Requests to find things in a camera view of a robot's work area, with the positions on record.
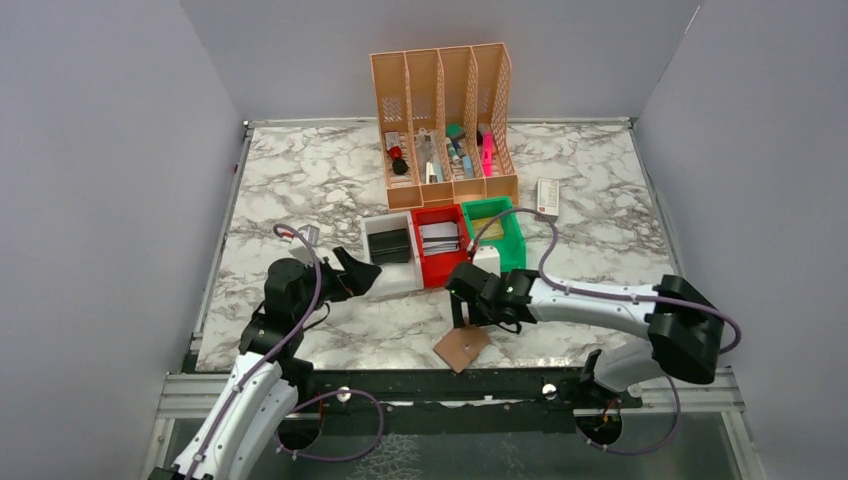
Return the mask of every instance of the plastic container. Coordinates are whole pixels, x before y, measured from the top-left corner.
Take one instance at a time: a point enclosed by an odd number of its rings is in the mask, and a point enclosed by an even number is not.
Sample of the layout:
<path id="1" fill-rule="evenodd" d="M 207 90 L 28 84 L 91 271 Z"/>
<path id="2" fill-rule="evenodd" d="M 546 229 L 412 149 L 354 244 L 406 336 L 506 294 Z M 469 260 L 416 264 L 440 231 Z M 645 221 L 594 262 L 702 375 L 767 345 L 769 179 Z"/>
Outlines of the plastic container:
<path id="1" fill-rule="evenodd" d="M 456 223 L 457 232 L 459 233 L 459 250 L 430 256 L 421 254 L 421 275 L 424 278 L 424 288 L 444 287 L 453 268 L 459 263 L 470 261 L 467 251 L 470 241 L 468 229 L 465 224 L 465 218 L 462 215 L 462 208 L 456 204 L 444 207 L 420 208 L 412 211 L 412 225 L 415 228 L 415 246 L 417 251 L 424 251 L 424 246 L 421 243 L 421 235 L 418 234 L 418 227 L 442 222 Z"/>
<path id="2" fill-rule="evenodd" d="M 421 275 L 420 240 L 416 244 L 418 229 L 412 225 L 412 215 L 409 212 L 390 213 L 378 217 L 367 217 L 360 221 L 362 232 L 362 248 L 365 252 L 364 261 L 371 263 L 371 252 L 368 248 L 368 235 L 372 233 L 389 232 L 405 228 L 412 241 L 412 255 L 408 263 L 392 263 L 381 265 L 383 272 L 377 277 L 374 285 L 368 290 L 367 297 L 375 298 L 386 295 L 414 292 L 424 288 Z"/>
<path id="3" fill-rule="evenodd" d="M 487 198 L 463 203 L 462 213 L 465 216 L 469 238 L 473 239 L 476 233 L 471 226 L 472 220 L 493 217 L 510 208 L 512 208 L 512 201 L 509 197 Z M 516 268 L 527 268 L 527 244 L 524 241 L 524 235 L 521 233 L 515 214 L 501 217 L 500 222 L 504 231 L 503 238 L 500 240 L 482 240 L 480 245 L 491 245 L 498 249 L 498 254 L 501 257 L 501 272 L 508 272 Z"/>
<path id="4" fill-rule="evenodd" d="M 403 52 L 371 55 L 371 73 L 377 91 L 377 122 L 380 126 L 389 211 L 421 207 L 424 202 L 419 186 L 418 164 L 415 161 L 406 56 Z M 403 158 L 409 165 L 409 172 L 405 175 L 395 175 L 392 172 L 392 159 L 386 146 L 386 132 L 398 132 L 401 137 Z"/>
<path id="5" fill-rule="evenodd" d="M 420 173 L 427 159 L 417 158 L 414 135 L 421 128 L 435 130 L 438 146 L 444 142 L 446 127 L 457 124 L 465 132 L 460 144 L 474 173 L 474 178 L 466 178 L 463 169 L 452 169 L 444 148 L 438 151 L 444 175 L 440 183 L 422 182 L 420 174 L 414 179 L 393 175 L 391 163 L 384 161 L 389 211 L 504 195 L 518 203 L 518 177 L 506 146 L 512 65 L 503 43 L 373 54 L 371 72 L 384 158 L 388 158 L 385 133 L 397 131 L 402 143 L 411 147 L 403 152 L 410 171 Z M 491 176 L 483 174 L 480 164 L 476 141 L 480 122 L 489 125 L 494 136 Z"/>

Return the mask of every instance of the paper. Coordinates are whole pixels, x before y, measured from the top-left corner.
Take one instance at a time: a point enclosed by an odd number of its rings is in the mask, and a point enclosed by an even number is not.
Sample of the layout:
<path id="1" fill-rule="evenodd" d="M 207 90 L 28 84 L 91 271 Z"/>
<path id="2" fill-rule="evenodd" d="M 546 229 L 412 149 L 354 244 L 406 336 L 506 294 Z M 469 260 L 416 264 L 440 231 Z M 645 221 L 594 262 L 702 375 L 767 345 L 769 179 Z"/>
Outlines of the paper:
<path id="1" fill-rule="evenodd" d="M 425 257 L 459 251 L 459 230 L 453 222 L 421 225 L 418 232 Z"/>

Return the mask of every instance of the pink highlighter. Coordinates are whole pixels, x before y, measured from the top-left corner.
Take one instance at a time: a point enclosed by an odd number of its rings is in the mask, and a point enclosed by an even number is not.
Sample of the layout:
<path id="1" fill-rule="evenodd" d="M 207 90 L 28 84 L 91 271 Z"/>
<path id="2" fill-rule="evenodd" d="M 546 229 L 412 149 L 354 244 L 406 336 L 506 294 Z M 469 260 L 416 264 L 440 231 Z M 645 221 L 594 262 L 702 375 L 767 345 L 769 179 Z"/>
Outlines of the pink highlighter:
<path id="1" fill-rule="evenodd" d="M 483 134 L 483 175 L 492 176 L 492 155 L 495 152 L 495 136 L 492 132 Z"/>

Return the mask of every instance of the glass panel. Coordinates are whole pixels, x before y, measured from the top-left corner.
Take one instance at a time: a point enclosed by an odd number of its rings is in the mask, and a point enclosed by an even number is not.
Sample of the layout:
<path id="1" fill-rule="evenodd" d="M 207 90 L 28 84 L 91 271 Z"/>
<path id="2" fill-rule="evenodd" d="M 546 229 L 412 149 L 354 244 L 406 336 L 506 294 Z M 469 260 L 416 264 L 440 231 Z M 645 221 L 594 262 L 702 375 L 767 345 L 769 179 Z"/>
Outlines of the glass panel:
<path id="1" fill-rule="evenodd" d="M 618 448 L 645 447 L 668 431 L 668 415 L 629 415 Z M 167 463 L 188 444 L 202 420 L 177 420 Z M 324 437 L 310 453 L 340 456 L 357 451 L 368 437 Z M 366 457 L 347 463 L 322 463 L 274 453 L 274 440 L 262 452 L 251 480 L 269 478 L 385 479 L 739 479 L 721 415 L 688 414 L 677 438 L 642 457 L 601 453 L 564 434 L 503 433 L 469 435 L 389 435 Z"/>

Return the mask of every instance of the green bin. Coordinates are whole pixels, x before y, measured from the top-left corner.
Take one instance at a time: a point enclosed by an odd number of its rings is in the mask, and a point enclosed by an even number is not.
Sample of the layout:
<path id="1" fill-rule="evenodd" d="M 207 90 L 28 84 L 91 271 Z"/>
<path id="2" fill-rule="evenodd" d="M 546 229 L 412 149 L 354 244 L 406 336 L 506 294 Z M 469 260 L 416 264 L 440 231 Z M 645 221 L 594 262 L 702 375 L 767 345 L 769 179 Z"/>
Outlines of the green bin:
<path id="1" fill-rule="evenodd" d="M 473 220 L 493 217 L 504 210 L 512 208 L 509 197 L 494 197 L 484 200 L 474 200 L 462 204 L 462 214 L 465 216 L 465 225 L 468 228 L 468 236 L 474 238 L 477 234 L 471 225 Z M 480 245 L 492 245 L 498 249 L 501 256 L 501 272 L 508 272 L 515 268 L 527 268 L 527 245 L 524 243 L 524 235 L 518 226 L 515 214 L 511 213 L 500 218 L 504 236 L 499 240 L 483 240 Z"/>

